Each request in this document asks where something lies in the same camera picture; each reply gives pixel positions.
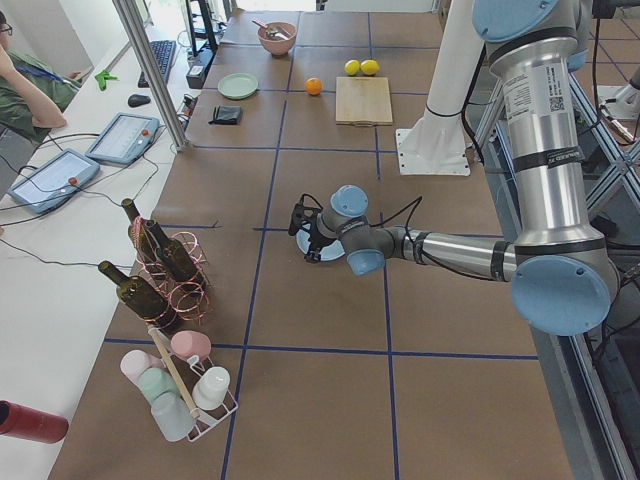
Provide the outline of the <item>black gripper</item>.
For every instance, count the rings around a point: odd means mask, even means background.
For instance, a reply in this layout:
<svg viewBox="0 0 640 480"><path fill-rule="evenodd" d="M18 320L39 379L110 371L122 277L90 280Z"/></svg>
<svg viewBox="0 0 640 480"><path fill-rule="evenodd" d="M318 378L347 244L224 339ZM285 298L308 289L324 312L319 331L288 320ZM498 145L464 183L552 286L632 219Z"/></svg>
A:
<svg viewBox="0 0 640 480"><path fill-rule="evenodd" d="M309 220L309 247L304 255L304 260L308 263L319 263L321 261L322 249L330 246L334 242L333 238L328 237L320 231L320 220L321 217L319 213L315 214Z"/></svg>

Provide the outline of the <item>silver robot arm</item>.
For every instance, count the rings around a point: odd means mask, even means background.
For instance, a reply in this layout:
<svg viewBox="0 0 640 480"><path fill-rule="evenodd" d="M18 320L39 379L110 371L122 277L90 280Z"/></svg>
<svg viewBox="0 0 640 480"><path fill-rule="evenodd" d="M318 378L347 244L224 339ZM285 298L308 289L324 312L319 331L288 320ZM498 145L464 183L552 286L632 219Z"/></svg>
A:
<svg viewBox="0 0 640 480"><path fill-rule="evenodd" d="M534 328L573 336L600 325L620 278L603 234L589 222L570 74L586 56L587 1L455 1L446 21L426 116L459 116L476 69L487 64L503 91L521 230L514 242L406 226L375 227L368 199L339 188L321 208L297 205L289 232L307 232L305 258L340 244L362 276L398 258L470 278L507 282L518 313Z"/></svg>

